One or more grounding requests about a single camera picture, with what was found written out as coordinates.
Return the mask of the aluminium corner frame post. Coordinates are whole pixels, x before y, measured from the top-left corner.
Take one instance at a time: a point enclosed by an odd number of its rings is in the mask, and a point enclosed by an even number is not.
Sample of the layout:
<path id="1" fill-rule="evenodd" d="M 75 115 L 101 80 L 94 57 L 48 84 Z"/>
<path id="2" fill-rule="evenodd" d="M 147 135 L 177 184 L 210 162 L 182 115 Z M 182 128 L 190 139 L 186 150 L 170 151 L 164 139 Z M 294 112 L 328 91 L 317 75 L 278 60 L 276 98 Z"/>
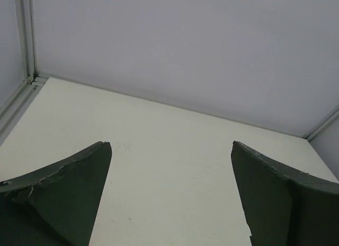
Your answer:
<path id="1" fill-rule="evenodd" d="M 329 114 L 327 114 L 318 124 L 316 124 L 304 137 L 308 142 L 321 134 L 332 123 L 338 119 L 339 108 L 336 106 Z"/>
<path id="2" fill-rule="evenodd" d="M 32 0 L 1 0 L 1 142 L 47 81 L 34 47 Z"/>

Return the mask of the aluminium corner frame post right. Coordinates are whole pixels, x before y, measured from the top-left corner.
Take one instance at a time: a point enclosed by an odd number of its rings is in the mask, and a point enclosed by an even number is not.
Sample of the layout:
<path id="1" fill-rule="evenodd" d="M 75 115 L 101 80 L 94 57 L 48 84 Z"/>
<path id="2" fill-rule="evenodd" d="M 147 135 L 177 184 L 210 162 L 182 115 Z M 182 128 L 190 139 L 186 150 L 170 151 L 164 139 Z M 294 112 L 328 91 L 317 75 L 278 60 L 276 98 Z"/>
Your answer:
<path id="1" fill-rule="evenodd" d="M 327 114 L 318 124 L 316 124 L 304 137 L 308 142 L 321 134 L 332 123 L 338 119 L 339 108 L 336 106 L 329 114 Z"/>

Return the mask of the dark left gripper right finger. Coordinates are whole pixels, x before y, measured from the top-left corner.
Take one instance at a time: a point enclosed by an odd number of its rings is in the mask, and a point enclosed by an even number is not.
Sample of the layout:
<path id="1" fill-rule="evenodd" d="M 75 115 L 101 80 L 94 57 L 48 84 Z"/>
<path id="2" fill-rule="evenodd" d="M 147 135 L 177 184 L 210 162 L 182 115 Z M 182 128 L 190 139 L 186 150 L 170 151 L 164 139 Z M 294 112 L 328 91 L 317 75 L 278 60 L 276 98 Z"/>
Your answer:
<path id="1" fill-rule="evenodd" d="M 338 245 L 338 183 L 238 141 L 231 163 L 252 245 Z"/>

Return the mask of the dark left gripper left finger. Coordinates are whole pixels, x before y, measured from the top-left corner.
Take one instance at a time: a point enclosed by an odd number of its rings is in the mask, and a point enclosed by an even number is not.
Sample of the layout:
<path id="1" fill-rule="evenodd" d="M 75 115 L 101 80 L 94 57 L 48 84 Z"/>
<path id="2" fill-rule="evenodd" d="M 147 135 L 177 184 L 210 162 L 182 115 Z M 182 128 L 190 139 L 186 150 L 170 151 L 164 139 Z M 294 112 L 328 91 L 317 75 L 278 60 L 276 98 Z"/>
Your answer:
<path id="1" fill-rule="evenodd" d="M 1 245 L 89 245 L 111 144 L 1 182 Z"/>

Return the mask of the aluminium corner frame post left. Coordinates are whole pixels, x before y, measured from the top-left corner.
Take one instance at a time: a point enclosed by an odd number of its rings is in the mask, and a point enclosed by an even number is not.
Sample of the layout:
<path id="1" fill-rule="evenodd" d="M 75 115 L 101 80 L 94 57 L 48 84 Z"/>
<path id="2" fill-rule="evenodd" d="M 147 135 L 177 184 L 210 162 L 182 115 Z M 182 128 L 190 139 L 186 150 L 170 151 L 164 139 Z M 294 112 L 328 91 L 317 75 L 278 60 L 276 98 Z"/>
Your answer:
<path id="1" fill-rule="evenodd" d="M 1 0 L 1 142 L 47 81 L 34 47 L 32 0 Z"/>

